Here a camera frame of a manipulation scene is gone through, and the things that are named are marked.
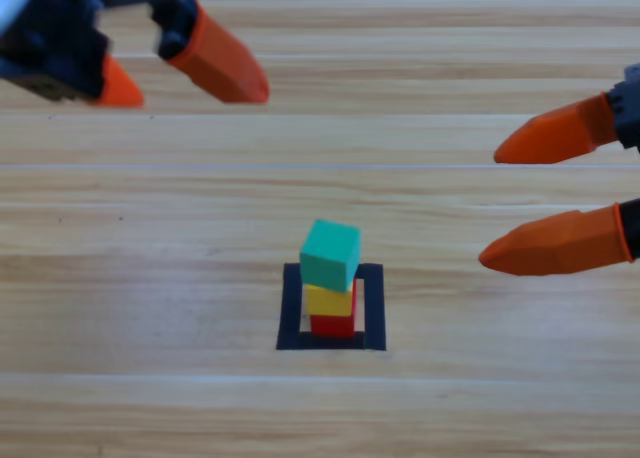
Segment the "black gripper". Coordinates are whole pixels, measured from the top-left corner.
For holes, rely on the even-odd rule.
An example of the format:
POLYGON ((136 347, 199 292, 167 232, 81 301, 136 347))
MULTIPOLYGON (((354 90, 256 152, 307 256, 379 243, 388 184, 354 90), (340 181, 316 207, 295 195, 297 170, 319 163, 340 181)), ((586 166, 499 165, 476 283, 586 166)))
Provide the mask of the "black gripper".
POLYGON ((1 77, 51 102, 141 108, 145 98, 97 28, 104 9, 161 0, 1 0, 1 77))
POLYGON ((639 147, 640 63, 624 68, 624 81, 607 92, 528 120, 494 152, 506 164, 554 164, 618 142, 639 147))

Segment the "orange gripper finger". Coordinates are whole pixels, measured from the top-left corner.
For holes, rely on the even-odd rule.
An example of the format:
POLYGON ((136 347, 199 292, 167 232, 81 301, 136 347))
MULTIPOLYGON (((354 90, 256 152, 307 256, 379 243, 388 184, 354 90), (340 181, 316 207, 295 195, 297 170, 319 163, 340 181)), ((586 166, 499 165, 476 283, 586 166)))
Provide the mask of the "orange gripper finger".
POLYGON ((154 3, 158 55, 199 88, 227 104, 264 104, 270 88, 250 50, 212 19, 197 0, 154 3))
POLYGON ((573 274, 638 259, 637 199, 523 224, 479 256, 483 266, 516 276, 573 274))

